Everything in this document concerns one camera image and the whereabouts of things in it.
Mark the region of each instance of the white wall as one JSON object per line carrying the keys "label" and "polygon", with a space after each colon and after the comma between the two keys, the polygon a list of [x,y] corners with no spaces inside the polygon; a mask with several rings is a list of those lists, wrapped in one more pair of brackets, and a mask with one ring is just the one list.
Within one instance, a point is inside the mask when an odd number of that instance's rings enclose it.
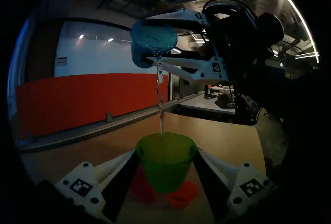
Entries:
{"label": "white wall", "polygon": [[67,57],[67,65],[55,64],[55,77],[103,73],[151,73],[156,68],[137,67],[131,58],[129,42],[88,39],[60,39],[56,57]]}

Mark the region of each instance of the plastic cup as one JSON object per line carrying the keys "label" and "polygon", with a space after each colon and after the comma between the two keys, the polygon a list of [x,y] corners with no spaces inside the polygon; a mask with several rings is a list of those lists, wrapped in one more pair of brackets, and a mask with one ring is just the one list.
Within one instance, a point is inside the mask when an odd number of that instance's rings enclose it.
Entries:
{"label": "plastic cup", "polygon": [[130,190],[135,195],[137,200],[141,202],[151,203],[156,200],[156,192],[149,185],[141,164],[139,164],[133,177]]}
{"label": "plastic cup", "polygon": [[197,193],[198,189],[193,183],[184,181],[179,190],[168,194],[168,199],[172,207],[185,208],[197,196]]}
{"label": "plastic cup", "polygon": [[146,136],[136,149],[149,184],[159,193],[181,187],[197,151],[193,140],[170,132]]}

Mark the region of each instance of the fluorescent light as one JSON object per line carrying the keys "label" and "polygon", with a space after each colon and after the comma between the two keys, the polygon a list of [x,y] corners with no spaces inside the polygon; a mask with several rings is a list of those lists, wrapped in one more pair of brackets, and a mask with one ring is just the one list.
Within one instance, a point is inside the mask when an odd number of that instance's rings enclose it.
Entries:
{"label": "fluorescent light", "polygon": [[201,40],[202,40],[203,42],[204,42],[204,41],[206,41],[206,42],[209,41],[209,39],[196,39],[196,41],[201,41]]}
{"label": "fluorescent light", "polygon": [[305,27],[306,32],[307,32],[307,34],[309,36],[310,42],[312,43],[312,47],[314,49],[314,54],[315,54],[315,57],[316,57],[316,61],[317,61],[317,63],[319,63],[319,59],[318,59],[318,54],[317,54],[317,49],[316,49],[316,46],[315,46],[315,42],[313,40],[312,34],[310,33],[310,30],[308,28],[308,25],[306,24],[305,19],[303,18],[303,16],[301,15],[301,13],[299,12],[299,10],[297,9],[296,5],[294,5],[293,1],[292,0],[288,0],[288,2],[292,5],[292,7],[294,8],[295,12],[297,13],[297,15],[299,16],[300,20],[302,21],[302,24]]}
{"label": "fluorescent light", "polygon": [[178,50],[177,48],[174,48],[173,50],[176,51],[176,52],[178,52],[178,53],[182,53],[182,51],[181,50]]}
{"label": "fluorescent light", "polygon": [[300,57],[300,56],[304,56],[304,55],[308,55],[308,54],[315,54],[315,52],[308,52],[308,53],[299,54],[299,55],[295,55],[295,56]]}
{"label": "fluorescent light", "polygon": [[295,59],[299,59],[299,58],[313,58],[315,57],[315,55],[308,55],[308,56],[303,56],[303,57],[297,57]]}

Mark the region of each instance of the floor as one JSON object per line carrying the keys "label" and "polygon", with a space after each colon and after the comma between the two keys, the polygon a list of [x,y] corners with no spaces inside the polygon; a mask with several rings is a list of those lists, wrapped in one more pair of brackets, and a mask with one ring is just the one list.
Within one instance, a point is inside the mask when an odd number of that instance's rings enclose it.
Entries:
{"label": "floor", "polygon": [[287,138],[285,132],[281,128],[281,122],[275,118],[270,118],[270,115],[263,115],[266,113],[265,109],[262,109],[255,128],[259,134],[263,154],[272,160],[273,165],[278,165],[282,162],[287,145],[284,141]]}

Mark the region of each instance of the cable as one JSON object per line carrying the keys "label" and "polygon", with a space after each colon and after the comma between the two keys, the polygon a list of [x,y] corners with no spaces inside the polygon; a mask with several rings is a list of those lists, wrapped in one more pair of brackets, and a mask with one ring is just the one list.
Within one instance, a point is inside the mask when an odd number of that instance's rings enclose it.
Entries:
{"label": "cable", "polygon": [[[216,0],[209,0],[207,1],[203,8],[202,8],[202,13],[206,10],[206,7],[209,3],[213,2],[213,1],[216,1]],[[254,13],[254,11],[250,8],[250,6],[248,6],[247,4],[243,3],[242,1],[240,0],[231,0],[231,1],[235,1],[235,2],[239,2],[240,4],[244,5],[246,7],[247,10],[249,10],[249,12],[254,16],[255,19],[257,19],[257,15]]]}
{"label": "cable", "polygon": [[286,43],[286,44],[289,44],[289,45],[291,45],[291,46],[294,46],[295,48],[297,48],[297,49],[299,49],[299,50],[302,50],[302,51],[304,51],[303,49],[301,49],[301,48],[297,47],[296,45],[292,45],[291,43],[289,43],[289,42],[286,42],[286,41],[284,41],[284,40],[281,40],[280,42],[284,42],[284,43]]}

